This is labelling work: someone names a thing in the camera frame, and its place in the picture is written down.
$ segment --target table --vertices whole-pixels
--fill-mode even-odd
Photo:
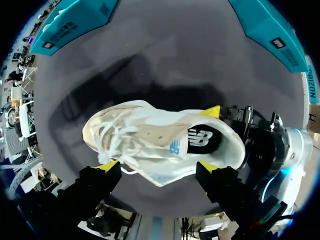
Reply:
[[[48,169],[73,183],[97,166],[82,139],[96,112],[131,100],[169,111],[253,106],[286,126],[303,127],[301,75],[245,37],[226,0],[126,0],[111,22],[41,56],[35,81],[37,137]],[[159,217],[204,215],[211,204],[194,176],[158,188],[123,175],[116,207]]]

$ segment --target shoelace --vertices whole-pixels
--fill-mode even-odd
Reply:
[[[120,118],[122,114],[119,114],[113,121],[106,121],[91,128],[91,135],[93,137],[94,143],[98,149],[98,161],[100,164],[107,164],[112,162],[115,156],[119,156],[119,162],[124,164],[125,162],[139,167],[138,162],[132,157],[136,155],[139,149],[125,149],[123,152],[117,150],[123,138],[130,138],[128,133],[138,132],[138,128],[135,126],[120,127],[116,126],[116,121]],[[114,133],[111,137],[109,150],[106,150],[103,146],[104,136],[110,128],[114,128]],[[137,171],[127,171],[121,167],[121,171],[128,175],[136,174]]]

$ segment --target new balance logo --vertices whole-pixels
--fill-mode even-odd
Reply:
[[[178,140],[173,140],[170,144],[170,153],[179,155],[180,152],[180,142]]]
[[[210,131],[201,130],[199,133],[195,129],[189,129],[189,145],[196,147],[203,147],[209,143],[209,139],[213,136]]]

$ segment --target person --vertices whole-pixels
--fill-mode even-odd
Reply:
[[[22,72],[17,73],[16,71],[13,71],[8,75],[8,78],[4,82],[21,81],[23,76],[24,74]]]

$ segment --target teal sign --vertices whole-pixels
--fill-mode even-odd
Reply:
[[[314,78],[314,71],[312,66],[308,65],[308,71],[306,74],[306,80],[308,82],[309,101],[311,104],[318,104],[317,84]]]

